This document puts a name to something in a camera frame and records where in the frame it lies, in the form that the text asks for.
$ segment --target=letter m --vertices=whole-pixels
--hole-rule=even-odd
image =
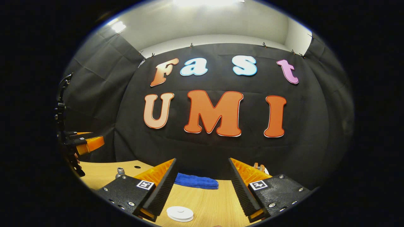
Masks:
[[[211,133],[221,118],[217,134],[227,137],[238,137],[241,130],[238,128],[238,110],[243,94],[236,91],[227,91],[220,98],[216,107],[213,107],[208,94],[204,90],[193,90],[188,92],[191,99],[191,110],[189,112],[188,124],[184,127],[186,132],[200,133],[199,117],[207,133]]]

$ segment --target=white disc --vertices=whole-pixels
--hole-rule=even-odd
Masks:
[[[194,218],[192,210],[182,206],[172,206],[167,208],[167,215],[176,221],[187,222]]]

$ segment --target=pink letter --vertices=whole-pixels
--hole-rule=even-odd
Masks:
[[[293,65],[289,65],[287,60],[280,60],[276,62],[278,65],[282,67],[283,75],[285,78],[292,84],[299,83],[299,79],[293,76],[292,70],[294,70]]]

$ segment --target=ceiling light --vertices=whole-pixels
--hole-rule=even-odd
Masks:
[[[116,33],[120,33],[123,29],[126,28],[126,25],[124,25],[122,21],[119,21],[118,23],[112,25],[111,28],[114,29]]]
[[[117,21],[118,21],[118,18],[115,18],[115,19],[113,19],[112,21],[108,22],[107,25],[112,25],[113,23],[115,23],[115,22],[117,22]]]
[[[178,6],[226,6],[239,1],[240,0],[173,0],[173,3]]]

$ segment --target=light blue letter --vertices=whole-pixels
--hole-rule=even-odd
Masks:
[[[231,62],[235,65],[233,72],[239,76],[252,76],[257,73],[257,67],[254,65],[257,62],[251,56],[237,55]]]
[[[208,71],[206,63],[206,59],[201,57],[188,60],[185,62],[186,66],[179,73],[183,76],[190,76],[192,74],[197,76],[203,75]]]

